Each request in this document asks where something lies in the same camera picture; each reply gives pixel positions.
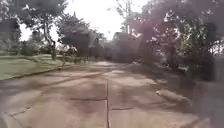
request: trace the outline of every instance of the curb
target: curb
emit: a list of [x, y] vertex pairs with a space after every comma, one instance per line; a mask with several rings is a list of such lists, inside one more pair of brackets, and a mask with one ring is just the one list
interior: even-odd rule
[[69, 68], [76, 67], [76, 66], [78, 66], [78, 65], [56, 67], [54, 69], [50, 69], [50, 70], [47, 70], [47, 71], [34, 72], [34, 73], [30, 73], [30, 74], [24, 74], [24, 75], [15, 76], [15, 77], [12, 77], [12, 78], [3, 79], [3, 80], [0, 80], [0, 82], [6, 82], [6, 81], [9, 81], [9, 80], [21, 79], [21, 78], [24, 78], [24, 77], [30, 77], [30, 76], [45, 74], [45, 73], [48, 73], [48, 72], [60, 71], [60, 70], [69, 69]]

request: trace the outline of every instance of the tree trunk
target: tree trunk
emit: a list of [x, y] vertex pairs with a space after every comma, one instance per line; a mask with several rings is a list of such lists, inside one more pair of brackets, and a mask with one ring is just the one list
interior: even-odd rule
[[48, 44], [51, 46], [51, 58], [52, 60], [56, 59], [56, 42], [52, 41], [51, 39], [48, 38], [49, 36], [49, 29], [48, 29], [48, 23], [44, 24], [44, 38], [48, 42]]
[[55, 49], [56, 42], [53, 41], [52, 43], [53, 44], [52, 44], [52, 49], [51, 49], [51, 58], [52, 58], [52, 60], [56, 60], [56, 49]]

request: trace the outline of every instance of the road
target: road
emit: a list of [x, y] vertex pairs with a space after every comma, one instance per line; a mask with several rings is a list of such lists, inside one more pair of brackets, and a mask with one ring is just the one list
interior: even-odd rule
[[218, 128], [190, 103], [156, 94], [190, 99], [177, 89], [183, 80], [139, 67], [98, 62], [1, 82], [0, 128]]

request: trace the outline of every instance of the grass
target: grass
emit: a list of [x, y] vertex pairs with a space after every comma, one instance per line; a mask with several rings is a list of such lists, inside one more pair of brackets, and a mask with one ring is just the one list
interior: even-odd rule
[[0, 80], [25, 74], [48, 71], [62, 65], [59, 60], [52, 61], [50, 55], [0, 56]]

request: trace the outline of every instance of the sky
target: sky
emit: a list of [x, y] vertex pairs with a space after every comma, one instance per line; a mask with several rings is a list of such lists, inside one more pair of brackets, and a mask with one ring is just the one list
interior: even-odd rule
[[[115, 32], [119, 32], [123, 19], [115, 10], [108, 11], [108, 8], [116, 6], [116, 0], [67, 0], [68, 7], [65, 13], [76, 13], [78, 18], [83, 18], [87, 23], [90, 23], [91, 28], [98, 29], [104, 33], [108, 40], [112, 39]], [[148, 0], [132, 0], [133, 11], [141, 11], [143, 5]], [[31, 34], [25, 25], [21, 25], [22, 37], [21, 40], [28, 40]], [[56, 27], [51, 29], [51, 36], [57, 40]]]

